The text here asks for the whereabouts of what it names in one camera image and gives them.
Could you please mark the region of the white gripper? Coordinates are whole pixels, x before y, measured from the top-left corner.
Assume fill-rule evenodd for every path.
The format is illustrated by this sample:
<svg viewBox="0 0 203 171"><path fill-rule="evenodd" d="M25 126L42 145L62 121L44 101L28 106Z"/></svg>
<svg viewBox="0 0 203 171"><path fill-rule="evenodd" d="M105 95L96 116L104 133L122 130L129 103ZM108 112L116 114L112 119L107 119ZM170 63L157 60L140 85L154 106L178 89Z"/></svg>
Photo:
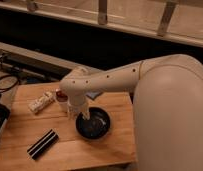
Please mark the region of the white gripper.
<svg viewBox="0 0 203 171"><path fill-rule="evenodd" d="M68 101L67 105L68 113L71 116L78 116L79 114L82 114L84 120L90 119L89 105L87 101L82 104L73 104L71 101Z"/></svg>

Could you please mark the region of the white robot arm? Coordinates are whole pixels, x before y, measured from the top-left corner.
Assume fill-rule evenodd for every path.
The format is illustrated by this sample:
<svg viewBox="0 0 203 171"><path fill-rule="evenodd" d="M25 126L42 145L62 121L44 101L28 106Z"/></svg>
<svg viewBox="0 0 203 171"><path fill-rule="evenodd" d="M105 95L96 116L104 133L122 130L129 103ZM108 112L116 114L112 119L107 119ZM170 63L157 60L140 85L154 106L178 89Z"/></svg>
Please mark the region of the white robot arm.
<svg viewBox="0 0 203 171"><path fill-rule="evenodd" d="M92 75L73 70L60 82L69 110L88 112L87 92L134 94L139 171L203 171L203 65L175 54Z"/></svg>

